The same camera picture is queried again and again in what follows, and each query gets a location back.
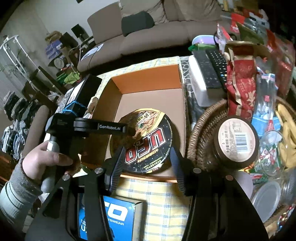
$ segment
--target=human hand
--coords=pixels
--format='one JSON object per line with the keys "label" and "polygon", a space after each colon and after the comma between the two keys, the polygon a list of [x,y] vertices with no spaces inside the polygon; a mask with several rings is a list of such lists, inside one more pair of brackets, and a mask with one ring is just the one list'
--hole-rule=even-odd
{"label": "human hand", "polygon": [[43,142],[31,150],[22,162],[22,168],[25,174],[36,181],[41,181],[47,166],[70,166],[73,160],[62,154],[46,151],[47,143]]}

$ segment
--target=clothing pile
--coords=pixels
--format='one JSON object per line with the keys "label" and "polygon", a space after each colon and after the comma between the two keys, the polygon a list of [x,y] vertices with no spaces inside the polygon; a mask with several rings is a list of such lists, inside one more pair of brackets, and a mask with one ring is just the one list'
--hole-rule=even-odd
{"label": "clothing pile", "polygon": [[25,146],[29,128],[40,105],[19,98],[14,92],[9,92],[3,99],[4,110],[13,124],[6,127],[1,139],[1,149],[19,161]]}

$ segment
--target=barcode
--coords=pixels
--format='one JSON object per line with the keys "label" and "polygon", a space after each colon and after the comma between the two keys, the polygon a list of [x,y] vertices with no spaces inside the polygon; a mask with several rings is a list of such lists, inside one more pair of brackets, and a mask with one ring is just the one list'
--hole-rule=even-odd
{"label": "barcode", "polygon": [[249,151],[246,133],[235,133],[235,146],[237,148],[237,152]]}

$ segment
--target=metal bolt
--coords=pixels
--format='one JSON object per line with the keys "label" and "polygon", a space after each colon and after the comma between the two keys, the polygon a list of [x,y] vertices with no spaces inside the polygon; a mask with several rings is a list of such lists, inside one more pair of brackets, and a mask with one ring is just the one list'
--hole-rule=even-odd
{"label": "metal bolt", "polygon": [[193,168],[193,172],[196,174],[199,174],[202,172],[202,170],[200,168],[196,167],[196,168]]}
{"label": "metal bolt", "polygon": [[226,177],[225,177],[228,181],[232,181],[233,180],[233,176],[231,176],[231,175],[226,175]]}
{"label": "metal bolt", "polygon": [[67,181],[67,180],[69,180],[70,179],[70,175],[69,174],[65,174],[63,177],[62,177],[62,179],[64,180],[64,181]]}
{"label": "metal bolt", "polygon": [[103,168],[101,168],[101,167],[98,167],[98,168],[96,168],[95,169],[95,171],[94,171],[96,174],[100,174],[100,173],[102,173],[103,172]]}

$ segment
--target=round label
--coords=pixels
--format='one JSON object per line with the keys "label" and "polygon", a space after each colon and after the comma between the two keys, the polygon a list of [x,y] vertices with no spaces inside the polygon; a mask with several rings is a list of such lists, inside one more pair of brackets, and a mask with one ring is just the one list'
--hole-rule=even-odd
{"label": "round label", "polygon": [[159,110],[140,109],[122,117],[119,122],[134,127],[136,134],[133,137],[113,135],[111,155],[123,145],[126,148],[125,171],[142,174],[158,170],[172,146],[172,128],[167,115]]}
{"label": "round label", "polygon": [[243,162],[255,151],[255,136],[247,123],[230,118],[222,123],[218,131],[219,146],[224,155],[232,161]]}

